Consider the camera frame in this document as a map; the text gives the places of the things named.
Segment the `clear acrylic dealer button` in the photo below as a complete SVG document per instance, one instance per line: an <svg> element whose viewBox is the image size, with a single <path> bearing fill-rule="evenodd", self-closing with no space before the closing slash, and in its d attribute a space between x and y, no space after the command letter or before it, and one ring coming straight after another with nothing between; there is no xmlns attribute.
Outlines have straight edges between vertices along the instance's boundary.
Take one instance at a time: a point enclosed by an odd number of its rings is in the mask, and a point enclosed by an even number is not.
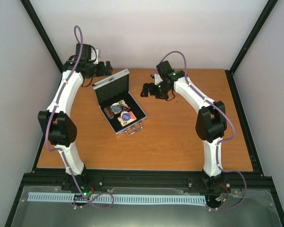
<svg viewBox="0 0 284 227"><path fill-rule="evenodd" d="M111 106L112 111L114 112L114 114L118 114L121 112L122 108L119 104L117 105L112 105Z"/></svg>

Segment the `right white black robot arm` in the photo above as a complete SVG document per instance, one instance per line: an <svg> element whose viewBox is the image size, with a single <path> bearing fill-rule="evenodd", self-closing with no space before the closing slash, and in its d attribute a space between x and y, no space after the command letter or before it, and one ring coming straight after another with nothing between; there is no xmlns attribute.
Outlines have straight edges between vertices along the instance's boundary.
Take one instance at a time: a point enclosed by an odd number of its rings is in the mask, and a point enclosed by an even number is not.
<svg viewBox="0 0 284 227"><path fill-rule="evenodd" d="M206 191L212 192L222 182L221 146L227 129L225 105L208 98L184 71L175 71L168 61L160 62L156 69L152 75L154 82L145 83L140 96L170 101L168 93L179 94L196 111L195 130L204 146L202 184Z"/></svg>

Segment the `aluminium poker case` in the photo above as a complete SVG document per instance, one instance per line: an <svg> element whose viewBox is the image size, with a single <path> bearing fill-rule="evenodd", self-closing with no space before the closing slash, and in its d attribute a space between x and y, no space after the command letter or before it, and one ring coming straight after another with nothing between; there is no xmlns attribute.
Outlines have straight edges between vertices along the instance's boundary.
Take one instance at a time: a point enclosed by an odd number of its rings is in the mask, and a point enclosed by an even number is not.
<svg viewBox="0 0 284 227"><path fill-rule="evenodd" d="M116 135L143 128L147 115L129 92L130 72L124 69L92 85L99 108Z"/></svg>

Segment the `blue round blind button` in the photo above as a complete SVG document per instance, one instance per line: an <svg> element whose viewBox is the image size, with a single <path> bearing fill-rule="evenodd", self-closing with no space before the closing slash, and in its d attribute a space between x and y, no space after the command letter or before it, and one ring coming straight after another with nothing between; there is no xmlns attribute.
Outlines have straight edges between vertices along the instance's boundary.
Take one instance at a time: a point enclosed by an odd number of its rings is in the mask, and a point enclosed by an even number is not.
<svg viewBox="0 0 284 227"><path fill-rule="evenodd" d="M131 115L128 113L128 112L122 112L121 113L121 118L124 120L124 121L128 121L131 119Z"/></svg>

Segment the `red playing card deck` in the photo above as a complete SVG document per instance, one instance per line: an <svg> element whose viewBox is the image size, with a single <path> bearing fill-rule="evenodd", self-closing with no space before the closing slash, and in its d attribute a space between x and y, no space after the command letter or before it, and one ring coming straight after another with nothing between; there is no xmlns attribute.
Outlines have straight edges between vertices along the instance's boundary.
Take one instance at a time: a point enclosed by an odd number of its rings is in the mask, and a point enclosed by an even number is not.
<svg viewBox="0 0 284 227"><path fill-rule="evenodd" d="M132 122L134 122L134 121L137 120L137 118L135 117L135 115L133 114L132 111L130 111L130 112L128 112L128 113L131 115L131 119L128 120L128 121L124 121L124 120L121 118L121 115L117 118L122 127L124 127L124 126L126 126L126 125L129 125L130 123L132 123Z"/></svg>

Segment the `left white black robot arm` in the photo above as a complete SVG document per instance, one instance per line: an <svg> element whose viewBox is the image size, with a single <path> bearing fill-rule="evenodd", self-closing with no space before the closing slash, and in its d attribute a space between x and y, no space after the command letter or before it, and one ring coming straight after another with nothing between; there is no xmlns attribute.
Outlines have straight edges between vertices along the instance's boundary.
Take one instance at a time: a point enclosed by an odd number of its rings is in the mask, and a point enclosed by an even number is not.
<svg viewBox="0 0 284 227"><path fill-rule="evenodd" d="M66 173L75 175L73 186L81 191L88 187L89 178L82 174L85 166L75 144L77 127L71 120L71 108L86 79L112 74L110 62L99 61L98 55L99 50L92 45L77 44L75 54L62 67L62 79L52 102L37 116L46 148L60 154Z"/></svg>

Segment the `triangular red green button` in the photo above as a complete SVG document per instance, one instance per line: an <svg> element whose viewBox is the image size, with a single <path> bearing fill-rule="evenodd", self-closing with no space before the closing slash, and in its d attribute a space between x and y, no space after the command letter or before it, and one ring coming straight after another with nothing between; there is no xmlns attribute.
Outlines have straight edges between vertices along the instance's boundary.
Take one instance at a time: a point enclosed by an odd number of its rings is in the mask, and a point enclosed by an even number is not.
<svg viewBox="0 0 284 227"><path fill-rule="evenodd" d="M130 111L130 109L131 109L131 108L130 108L130 107L128 107L128 106L123 106L123 107L122 107L122 109L123 109L123 111L128 112L128 111Z"/></svg>

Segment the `blue playing card deck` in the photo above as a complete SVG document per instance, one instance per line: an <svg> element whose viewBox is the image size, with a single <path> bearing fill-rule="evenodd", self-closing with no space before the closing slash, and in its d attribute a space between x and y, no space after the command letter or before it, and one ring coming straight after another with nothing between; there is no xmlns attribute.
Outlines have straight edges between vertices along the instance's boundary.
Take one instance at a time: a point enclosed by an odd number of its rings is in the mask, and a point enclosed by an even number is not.
<svg viewBox="0 0 284 227"><path fill-rule="evenodd" d="M129 106L124 100L121 100L117 103L111 104L110 109L113 111L114 114L119 114L123 111L127 111L129 109Z"/></svg>

